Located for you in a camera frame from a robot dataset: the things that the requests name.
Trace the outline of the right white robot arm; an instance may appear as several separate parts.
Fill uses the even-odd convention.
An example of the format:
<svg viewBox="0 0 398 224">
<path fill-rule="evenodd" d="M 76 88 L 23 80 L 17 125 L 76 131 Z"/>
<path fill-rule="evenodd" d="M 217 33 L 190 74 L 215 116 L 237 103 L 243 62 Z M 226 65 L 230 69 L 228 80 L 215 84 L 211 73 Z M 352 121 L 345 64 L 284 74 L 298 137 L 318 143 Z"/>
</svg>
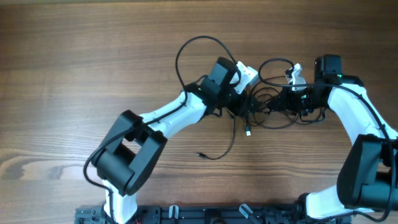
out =
<svg viewBox="0 0 398 224">
<path fill-rule="evenodd" d="M 286 70 L 288 83 L 267 107 L 299 115 L 330 109 L 352 143 L 336 184 L 303 196 L 304 217 L 320 222 L 382 211 L 378 220 L 385 220 L 397 210 L 397 131 L 370 102 L 363 82 L 342 72 L 340 56 L 318 57 L 311 84 L 305 82 L 301 70 L 299 64 Z"/>
</svg>

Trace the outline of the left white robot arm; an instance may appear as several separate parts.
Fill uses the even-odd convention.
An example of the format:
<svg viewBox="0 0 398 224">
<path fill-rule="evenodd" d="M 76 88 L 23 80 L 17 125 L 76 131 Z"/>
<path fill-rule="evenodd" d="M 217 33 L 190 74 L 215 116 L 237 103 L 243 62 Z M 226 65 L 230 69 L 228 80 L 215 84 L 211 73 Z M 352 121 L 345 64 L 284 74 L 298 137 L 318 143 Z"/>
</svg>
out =
<svg viewBox="0 0 398 224">
<path fill-rule="evenodd" d="M 185 85 L 165 106 L 137 115 L 119 115 L 90 158 L 108 194 L 103 210 L 113 223 L 127 223 L 137 212 L 136 194 L 151 175 L 167 141 L 215 110 L 241 115 L 248 100 L 246 87 L 258 72 L 242 62 L 220 57 L 210 74 Z"/>
</svg>

